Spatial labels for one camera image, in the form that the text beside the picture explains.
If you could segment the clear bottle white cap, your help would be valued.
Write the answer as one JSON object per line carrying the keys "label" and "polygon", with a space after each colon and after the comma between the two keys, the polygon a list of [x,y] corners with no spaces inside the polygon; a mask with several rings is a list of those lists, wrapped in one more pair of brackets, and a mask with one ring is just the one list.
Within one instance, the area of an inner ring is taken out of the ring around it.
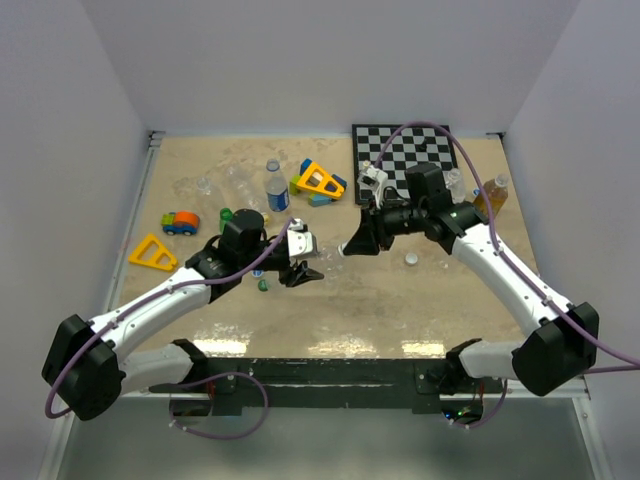
{"label": "clear bottle white cap", "polygon": [[343,271],[344,262],[340,245],[323,244],[318,247],[318,254],[313,260],[313,265],[323,272],[338,274]]}

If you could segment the Pepsi label clear bottle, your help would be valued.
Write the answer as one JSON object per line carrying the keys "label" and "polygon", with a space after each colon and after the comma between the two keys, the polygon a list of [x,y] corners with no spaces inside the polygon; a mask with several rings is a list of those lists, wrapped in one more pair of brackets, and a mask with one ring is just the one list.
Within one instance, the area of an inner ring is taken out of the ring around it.
{"label": "Pepsi label clear bottle", "polygon": [[286,211],[289,207],[288,184],[275,158],[266,162],[264,186],[269,208],[274,212]]}

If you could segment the green plastic bottle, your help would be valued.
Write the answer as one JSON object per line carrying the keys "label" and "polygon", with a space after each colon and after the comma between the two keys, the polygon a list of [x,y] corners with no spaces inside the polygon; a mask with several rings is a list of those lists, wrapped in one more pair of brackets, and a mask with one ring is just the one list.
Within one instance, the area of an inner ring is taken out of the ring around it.
{"label": "green plastic bottle", "polygon": [[234,212],[230,208],[222,208],[219,211],[219,233],[222,234],[229,221],[232,220]]}

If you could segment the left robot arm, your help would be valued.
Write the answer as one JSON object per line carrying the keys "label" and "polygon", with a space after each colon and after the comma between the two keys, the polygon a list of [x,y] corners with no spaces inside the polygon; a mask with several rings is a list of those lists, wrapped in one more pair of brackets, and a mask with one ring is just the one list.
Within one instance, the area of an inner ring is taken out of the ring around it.
{"label": "left robot arm", "polygon": [[269,239],[258,212],[237,211],[221,234],[157,287],[90,320],[72,315],[60,323],[42,370],[50,387],[46,417],[73,412],[91,420],[119,397],[156,385],[200,390],[207,380],[206,357],[191,342],[176,340],[148,352],[138,347],[219,299],[254,270],[277,272],[287,288],[323,279],[308,265],[317,253],[316,237],[303,220],[287,220]]}

